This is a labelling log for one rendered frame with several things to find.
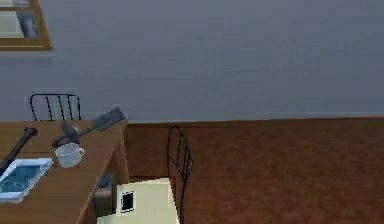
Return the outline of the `dark grey spatula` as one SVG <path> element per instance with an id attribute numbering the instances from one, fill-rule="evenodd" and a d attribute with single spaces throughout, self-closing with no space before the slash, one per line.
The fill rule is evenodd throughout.
<path id="1" fill-rule="evenodd" d="M 56 138 L 52 146 L 59 147 L 63 146 L 67 143 L 80 143 L 80 138 L 93 130 L 97 130 L 98 132 L 103 132 L 118 122 L 122 121 L 125 118 L 122 111 L 116 107 L 113 110 L 97 117 L 92 120 L 92 125 L 84 130 L 76 130 L 74 126 L 71 126 L 67 121 L 63 121 L 61 123 L 61 129 L 63 131 L 63 135 Z"/>

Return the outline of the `white mug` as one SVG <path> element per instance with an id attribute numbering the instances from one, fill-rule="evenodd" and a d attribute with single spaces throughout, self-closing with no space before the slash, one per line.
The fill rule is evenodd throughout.
<path id="1" fill-rule="evenodd" d="M 79 164 L 85 150 L 75 143 L 68 143 L 58 147 L 55 155 L 62 168 L 71 168 Z"/>

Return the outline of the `brown wooden table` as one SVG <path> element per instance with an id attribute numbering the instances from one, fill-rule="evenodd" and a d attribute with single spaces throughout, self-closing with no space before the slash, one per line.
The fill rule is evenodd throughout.
<path id="1" fill-rule="evenodd" d="M 92 195 L 103 174 L 111 172 L 116 181 L 127 183 L 129 172 L 122 120 L 103 131 L 80 138 L 85 149 L 81 162 L 72 168 L 55 163 L 20 203 L 0 203 L 0 224 L 96 224 Z M 59 121 L 0 122 L 0 161 L 22 137 L 26 127 L 38 134 L 30 139 L 20 158 L 54 158 L 53 141 L 62 135 Z"/>

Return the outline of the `black long stick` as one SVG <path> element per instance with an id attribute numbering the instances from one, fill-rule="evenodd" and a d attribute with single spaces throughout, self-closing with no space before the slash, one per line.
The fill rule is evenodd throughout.
<path id="1" fill-rule="evenodd" d="M 33 137 L 36 136 L 38 130 L 32 127 L 25 127 L 24 134 L 15 144 L 12 150 L 7 154 L 4 160 L 0 163 L 0 175 L 3 174 L 10 164 L 15 160 L 24 145 Z"/>

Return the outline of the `white framed blue tray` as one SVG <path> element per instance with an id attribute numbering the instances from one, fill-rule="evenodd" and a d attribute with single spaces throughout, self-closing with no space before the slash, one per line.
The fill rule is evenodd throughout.
<path id="1" fill-rule="evenodd" d="M 52 164 L 52 158 L 14 160 L 0 176 L 0 203 L 20 203 Z"/>

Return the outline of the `wooden framed wall picture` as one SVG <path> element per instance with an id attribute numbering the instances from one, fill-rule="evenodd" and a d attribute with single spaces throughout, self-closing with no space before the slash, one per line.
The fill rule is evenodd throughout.
<path id="1" fill-rule="evenodd" d="M 0 0 L 0 51 L 52 51 L 40 0 Z"/>

